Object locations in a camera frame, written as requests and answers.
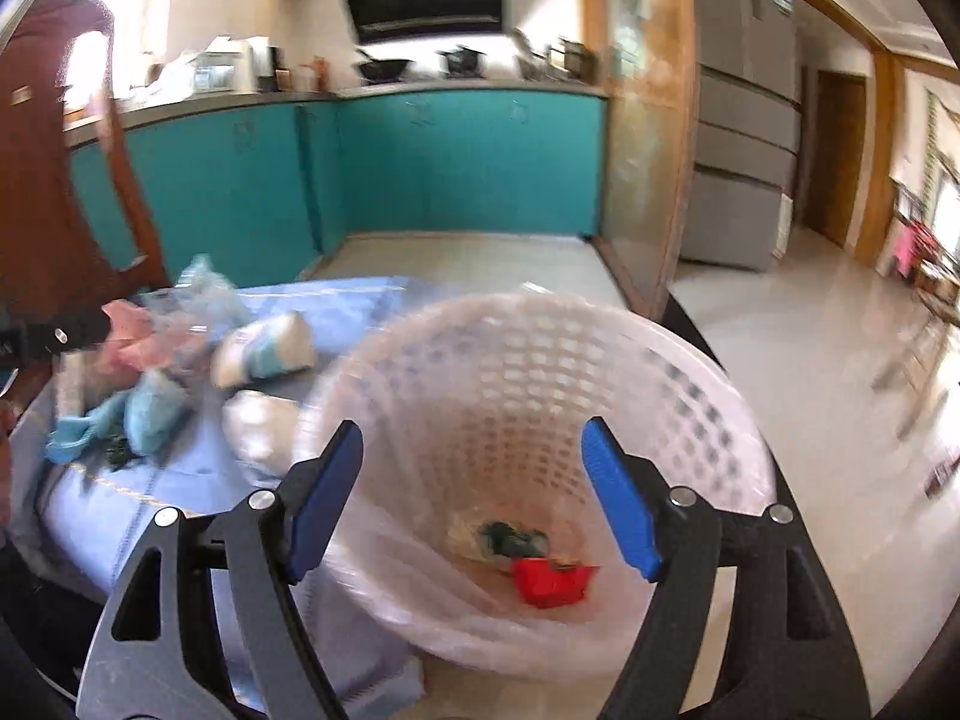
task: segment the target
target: person's hand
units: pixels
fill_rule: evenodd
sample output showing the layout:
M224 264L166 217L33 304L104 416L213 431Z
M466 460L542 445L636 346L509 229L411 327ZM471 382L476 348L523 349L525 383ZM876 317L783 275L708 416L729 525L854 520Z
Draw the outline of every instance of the person's hand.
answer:
M13 407L7 401L0 400L0 527L10 523L10 480L13 457L8 433L14 425L16 425L16 414L13 413Z

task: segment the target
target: red object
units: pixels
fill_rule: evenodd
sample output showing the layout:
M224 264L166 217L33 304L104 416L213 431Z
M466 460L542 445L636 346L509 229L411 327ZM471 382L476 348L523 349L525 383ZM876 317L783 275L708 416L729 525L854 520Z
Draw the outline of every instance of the red object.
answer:
M595 565L559 567L546 557L521 557L514 560L514 584L532 607L568 607L584 600L596 570Z

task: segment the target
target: floor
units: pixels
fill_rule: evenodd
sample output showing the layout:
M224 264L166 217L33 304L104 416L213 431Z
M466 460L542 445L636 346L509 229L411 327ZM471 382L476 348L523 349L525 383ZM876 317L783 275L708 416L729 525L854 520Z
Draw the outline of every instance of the floor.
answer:
M323 277L406 274L463 290L560 290L622 305L595 252L573 240L446 235L348 240ZM875 709L925 654L960 589L960 485L928 502L933 464L960 448L960 398L895 431L908 395L870 382L910 317L909 293L799 229L769 274L681 265L675 296L752 404L848 616ZM950 361L955 385L960 365ZM709 698L733 576L718 581L687 707ZM425 660L428 697L401 720L596 717L613 680L534 685Z

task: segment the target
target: chair leg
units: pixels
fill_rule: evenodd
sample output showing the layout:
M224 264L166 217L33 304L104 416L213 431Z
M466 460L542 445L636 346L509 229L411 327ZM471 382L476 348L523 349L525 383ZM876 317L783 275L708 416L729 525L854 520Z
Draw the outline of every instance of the chair leg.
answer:
M920 415L929 405L930 396L933 395L933 389L937 384L937 373L940 371L940 365L943 364L944 358L947 357L947 351L950 348L950 330L952 330L952 327L947 324L947 322L944 322L940 331L940 337L937 341L937 353L933 358L933 363L930 365L925 380L923 380L923 386L920 387L917 399L914 401L913 406L910 407L906 418L904 418L901 426L899 426L899 429L896 431L896 437L900 440L904 440L910 434L914 425L917 424Z
M901 368L906 368L906 365L910 361L911 355L914 355L915 353L918 341L923 338L923 333L925 333L926 329L930 327L930 323L933 322L934 319L936 319L936 317L934 317L933 314L928 313L926 315L926 322L920 326L920 329L914 334L913 338L911 338L910 341L904 345L904 348L902 348L898 354L895 354L893 357L891 357L890 362L887 362L887 365L882 367L880 373L877 373L877 376L872 383L872 387L874 389L883 389L885 386L890 384L897 371L899 371Z

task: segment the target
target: metal screw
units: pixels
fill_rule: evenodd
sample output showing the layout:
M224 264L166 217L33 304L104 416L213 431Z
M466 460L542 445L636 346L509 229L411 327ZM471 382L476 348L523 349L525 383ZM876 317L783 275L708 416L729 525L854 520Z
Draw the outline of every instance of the metal screw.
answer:
M690 488L673 488L670 490L670 503L682 509L688 509L697 502L697 493Z
M258 490L247 499L247 503L250 504L251 509L257 509L259 512L261 509L270 509L276 499L277 497L270 490Z
M770 507L770 518L778 525L789 525L793 522L793 511L784 504L775 504Z
M173 525L178 517L179 512L172 506L168 506L166 509L161 509L154 515L154 522L160 525L161 528L166 528L168 525Z

